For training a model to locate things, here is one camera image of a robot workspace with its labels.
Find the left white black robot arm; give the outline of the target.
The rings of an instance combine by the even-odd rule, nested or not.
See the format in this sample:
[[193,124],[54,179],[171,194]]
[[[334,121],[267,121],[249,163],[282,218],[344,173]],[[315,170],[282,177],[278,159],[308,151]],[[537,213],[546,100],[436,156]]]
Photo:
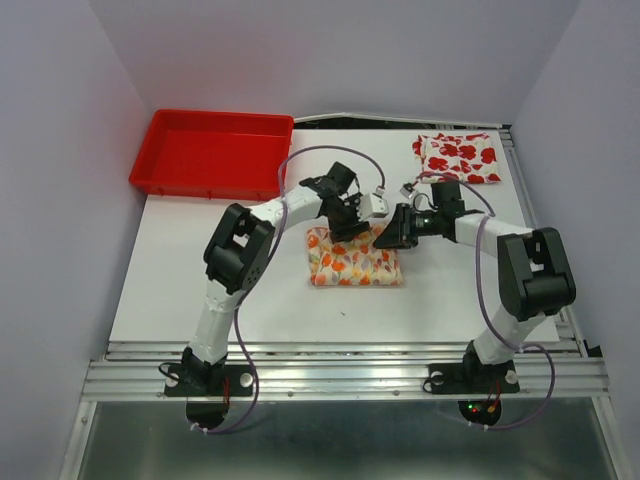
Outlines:
[[349,195],[357,175],[336,162],[321,176],[301,180],[265,203],[224,211],[204,254],[207,290],[195,333],[184,349],[177,381],[202,394],[223,383],[229,333],[245,295],[265,273],[276,238],[302,222],[324,217],[330,232],[350,240],[369,227],[361,212],[363,195]]

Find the orange floral print skirt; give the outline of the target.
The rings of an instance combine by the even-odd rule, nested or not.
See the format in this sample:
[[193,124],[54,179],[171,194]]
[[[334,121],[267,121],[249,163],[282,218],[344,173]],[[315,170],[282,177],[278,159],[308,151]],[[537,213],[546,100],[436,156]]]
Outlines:
[[310,283],[313,286],[402,286],[404,278],[396,250],[380,250],[373,243],[385,223],[347,242],[334,242],[327,227],[306,232]]

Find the red poppy print skirt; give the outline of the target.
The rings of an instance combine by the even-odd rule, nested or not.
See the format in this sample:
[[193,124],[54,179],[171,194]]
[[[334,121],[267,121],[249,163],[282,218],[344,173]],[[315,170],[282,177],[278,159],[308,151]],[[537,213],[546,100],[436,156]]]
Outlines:
[[421,183],[444,182],[450,178],[469,184],[502,181],[496,147],[487,133],[420,134],[412,143],[412,151],[422,174]]

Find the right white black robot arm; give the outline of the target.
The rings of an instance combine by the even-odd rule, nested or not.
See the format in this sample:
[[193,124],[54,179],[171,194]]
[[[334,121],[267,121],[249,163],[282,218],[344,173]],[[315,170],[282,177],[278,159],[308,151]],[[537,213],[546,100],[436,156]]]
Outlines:
[[546,318],[575,301],[575,281],[557,229],[507,224],[496,220],[491,207],[469,209],[461,186],[447,175],[432,184],[429,208],[398,204],[374,245],[385,250],[411,249],[422,237],[441,236],[470,246],[477,283],[482,281],[482,255],[496,259],[499,308],[490,315],[483,289],[476,289],[485,330],[468,344],[459,362],[429,365],[423,389],[434,395],[517,393],[516,353],[531,347],[529,335]]

